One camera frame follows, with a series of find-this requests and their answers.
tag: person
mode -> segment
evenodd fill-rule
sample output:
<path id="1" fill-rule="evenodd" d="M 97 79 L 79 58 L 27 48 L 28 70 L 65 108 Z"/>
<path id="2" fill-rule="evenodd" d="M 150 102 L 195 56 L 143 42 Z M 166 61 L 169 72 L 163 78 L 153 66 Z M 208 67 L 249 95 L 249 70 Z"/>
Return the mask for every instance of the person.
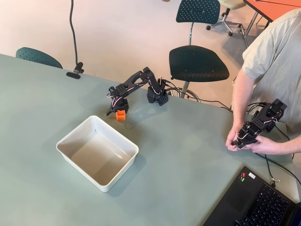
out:
<path id="1" fill-rule="evenodd" d="M 258 142 L 244 149 L 261 154 L 301 152 L 301 9 L 272 22 L 243 53 L 243 59 L 233 90 L 234 121 L 227 148 L 238 150 L 232 142 L 244 124 L 249 103 L 272 103 L 278 98 L 287 105 L 281 121 L 286 123 L 291 141 L 277 143 L 258 136 Z"/>

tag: white tub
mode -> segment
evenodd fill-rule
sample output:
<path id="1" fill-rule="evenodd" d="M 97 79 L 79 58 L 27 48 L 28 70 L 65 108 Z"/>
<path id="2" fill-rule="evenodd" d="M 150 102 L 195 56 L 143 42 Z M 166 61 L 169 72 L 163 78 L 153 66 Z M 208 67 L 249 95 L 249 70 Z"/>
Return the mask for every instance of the white tub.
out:
<path id="1" fill-rule="evenodd" d="M 56 144 L 68 163 L 101 191 L 109 191 L 133 164 L 139 148 L 97 116 Z"/>

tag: orange table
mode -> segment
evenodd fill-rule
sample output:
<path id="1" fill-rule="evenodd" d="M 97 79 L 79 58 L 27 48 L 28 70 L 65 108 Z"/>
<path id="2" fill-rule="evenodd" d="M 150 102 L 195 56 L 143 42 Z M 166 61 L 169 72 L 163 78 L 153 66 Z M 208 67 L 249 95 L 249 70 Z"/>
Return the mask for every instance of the orange table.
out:
<path id="1" fill-rule="evenodd" d="M 285 13 L 301 8 L 301 0 L 244 0 L 244 2 L 256 11 L 246 30 L 245 41 L 247 47 L 249 47 L 247 36 L 258 14 L 269 22 L 273 22 Z"/>

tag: sticker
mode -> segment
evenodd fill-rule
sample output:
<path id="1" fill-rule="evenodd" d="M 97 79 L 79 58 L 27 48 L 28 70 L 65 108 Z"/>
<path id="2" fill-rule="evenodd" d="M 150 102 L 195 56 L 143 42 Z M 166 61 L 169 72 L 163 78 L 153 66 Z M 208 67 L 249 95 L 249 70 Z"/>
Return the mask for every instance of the sticker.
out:
<path id="1" fill-rule="evenodd" d="M 253 173 L 249 173 L 249 176 L 252 177 L 253 179 L 255 179 L 255 175 Z"/>

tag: white floor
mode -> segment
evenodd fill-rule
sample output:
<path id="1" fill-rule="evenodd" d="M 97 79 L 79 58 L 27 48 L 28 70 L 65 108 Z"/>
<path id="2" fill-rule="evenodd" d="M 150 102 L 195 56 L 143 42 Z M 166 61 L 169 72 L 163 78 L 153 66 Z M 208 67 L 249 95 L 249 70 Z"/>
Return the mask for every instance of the white floor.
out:
<path id="1" fill-rule="evenodd" d="M 188 45 L 190 24 L 175 21 L 180 0 L 75 1 L 73 25 L 77 37 L 79 61 L 86 74 L 123 82 L 148 66 L 158 78 L 170 79 L 169 51 Z M 0 9 L 0 53 L 14 56 L 26 46 L 46 52 L 63 68 L 72 70 L 74 49 L 69 27 L 69 1 L 3 1 Z M 247 28 L 254 11 L 246 6 L 230 11 L 227 20 L 241 22 Z M 266 24 L 262 19 L 249 34 L 250 43 Z M 213 50 L 228 67 L 230 78 L 211 83 L 191 83 L 200 98 L 219 100 L 230 106 L 231 81 L 243 64 L 246 49 L 243 36 L 233 28 L 230 37 L 219 26 L 210 31 L 206 24 L 195 24 L 192 44 Z M 295 156 L 296 173 L 301 177 L 301 157 Z"/>

